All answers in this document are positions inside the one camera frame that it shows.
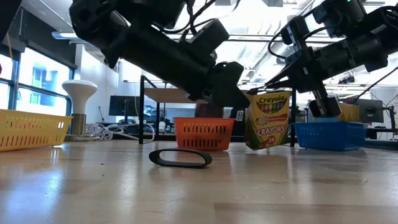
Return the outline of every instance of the orange basket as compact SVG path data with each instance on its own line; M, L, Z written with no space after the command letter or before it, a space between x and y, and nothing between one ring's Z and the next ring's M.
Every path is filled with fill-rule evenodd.
M235 119L174 118L178 147L203 151L229 148Z

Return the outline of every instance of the wooden table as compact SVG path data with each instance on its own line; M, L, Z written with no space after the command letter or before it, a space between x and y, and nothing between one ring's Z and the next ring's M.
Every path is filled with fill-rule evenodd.
M148 159L175 146L77 142L2 152L0 223L397 223L394 151L252 151L236 143L212 152L208 169Z

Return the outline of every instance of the white lamp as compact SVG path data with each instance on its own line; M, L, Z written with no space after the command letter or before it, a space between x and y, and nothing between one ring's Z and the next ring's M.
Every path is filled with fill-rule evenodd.
M84 135L86 129L86 103L97 91L97 86L89 81L68 80L62 83L62 88L72 100L73 119L71 135Z

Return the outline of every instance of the white cable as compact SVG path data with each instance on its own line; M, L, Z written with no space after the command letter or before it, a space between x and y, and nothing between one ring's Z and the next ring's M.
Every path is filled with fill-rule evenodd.
M129 134L125 134L126 127L129 126L138 126L139 124L122 124L122 125L117 125L117 124L111 124L108 127L103 126L102 124L87 124L86 125L86 134L94 135L94 137L88 137L88 138L79 138L76 137L76 141L93 141L93 140L105 140L109 141L112 140L114 134L118 134L121 136L125 136L127 138L139 140L139 138L131 136ZM149 126L151 131L152 131L152 139L144 139L145 141L153 141L155 139L155 130L154 127L150 124L144 124L146 126Z

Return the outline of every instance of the crayola logo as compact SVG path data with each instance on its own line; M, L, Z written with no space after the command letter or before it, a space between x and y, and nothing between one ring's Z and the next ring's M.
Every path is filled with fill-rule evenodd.
M287 98L285 96L260 98L257 106L262 112L272 114L280 111L286 102Z

